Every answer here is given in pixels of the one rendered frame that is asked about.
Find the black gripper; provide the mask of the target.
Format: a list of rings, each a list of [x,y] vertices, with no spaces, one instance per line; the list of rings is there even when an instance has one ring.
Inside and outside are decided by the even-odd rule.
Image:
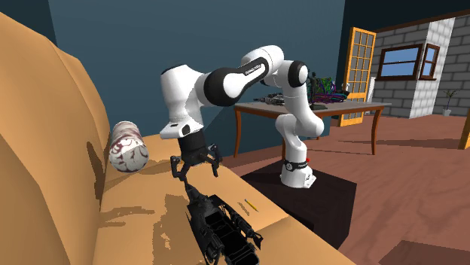
[[[171,156],[170,165],[172,176],[178,178],[180,181],[186,183],[187,173],[191,165],[200,163],[210,163],[212,172],[215,177],[218,177],[219,163],[222,161],[217,144],[211,144],[207,147],[205,136],[202,130],[191,133],[178,139],[181,151],[181,157]],[[209,156],[209,152],[214,153],[214,157]],[[183,166],[178,170],[178,165],[183,161]]]

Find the white maroon patterned bolster pillow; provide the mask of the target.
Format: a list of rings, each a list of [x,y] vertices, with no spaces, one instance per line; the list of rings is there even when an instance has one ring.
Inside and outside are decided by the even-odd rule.
[[[149,153],[133,122],[121,121],[112,131],[109,160],[119,172],[137,172],[148,162]]]

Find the dark robot stand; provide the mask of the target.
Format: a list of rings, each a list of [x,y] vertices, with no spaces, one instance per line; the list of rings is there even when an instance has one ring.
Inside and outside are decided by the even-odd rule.
[[[281,182],[282,165],[280,160],[242,179],[338,249],[349,235],[356,183],[315,170],[311,187],[292,188]]]

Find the tan sofa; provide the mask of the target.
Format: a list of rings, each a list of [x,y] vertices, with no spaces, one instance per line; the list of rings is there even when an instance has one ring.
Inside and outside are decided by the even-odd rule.
[[[0,13],[0,265],[205,265],[169,159],[108,161],[105,106],[81,62]]]

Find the wooden table with grey top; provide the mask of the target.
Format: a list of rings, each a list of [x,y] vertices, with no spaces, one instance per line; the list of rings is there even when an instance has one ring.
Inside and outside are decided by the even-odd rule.
[[[241,114],[249,113],[262,117],[273,118],[276,129],[283,137],[282,156],[299,161],[307,156],[307,148],[299,139],[301,136],[318,138],[325,126],[322,118],[328,116],[374,111],[371,128],[371,152],[376,153],[377,124],[386,103],[379,102],[338,102],[329,103],[323,109],[313,110],[307,100],[305,85],[291,87],[288,78],[282,75],[271,75],[264,80],[269,87],[282,90],[285,99],[283,106],[267,105],[265,103],[237,103],[233,107],[236,117],[236,141],[233,155],[239,153],[241,139]]]

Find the yellow glazed door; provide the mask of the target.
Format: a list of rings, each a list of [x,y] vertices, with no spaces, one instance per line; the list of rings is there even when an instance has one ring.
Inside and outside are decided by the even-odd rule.
[[[376,34],[365,29],[352,27],[349,31],[346,66],[343,76],[343,90],[349,95],[345,103],[366,103],[370,83],[371,60],[374,53]]]

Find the wide brown framed window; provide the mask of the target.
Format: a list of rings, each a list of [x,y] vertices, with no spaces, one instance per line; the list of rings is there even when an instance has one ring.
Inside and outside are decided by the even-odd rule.
[[[377,81],[416,80],[423,44],[410,44],[381,50]]]

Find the narrow brown framed window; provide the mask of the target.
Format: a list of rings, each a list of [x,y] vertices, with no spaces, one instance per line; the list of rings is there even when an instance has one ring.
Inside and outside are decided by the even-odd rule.
[[[420,80],[433,81],[437,65],[440,47],[434,44],[426,44],[420,70]]]

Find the potted plant in white pot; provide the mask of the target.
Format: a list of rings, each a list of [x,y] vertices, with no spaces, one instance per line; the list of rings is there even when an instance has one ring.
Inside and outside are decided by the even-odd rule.
[[[453,96],[455,96],[457,93],[459,92],[459,89],[457,90],[445,90],[444,91],[444,94],[445,96],[447,97],[447,104],[446,106],[443,108],[443,111],[442,111],[442,114],[445,116],[445,117],[448,117],[451,113],[451,110],[450,110],[450,101],[452,99]]]

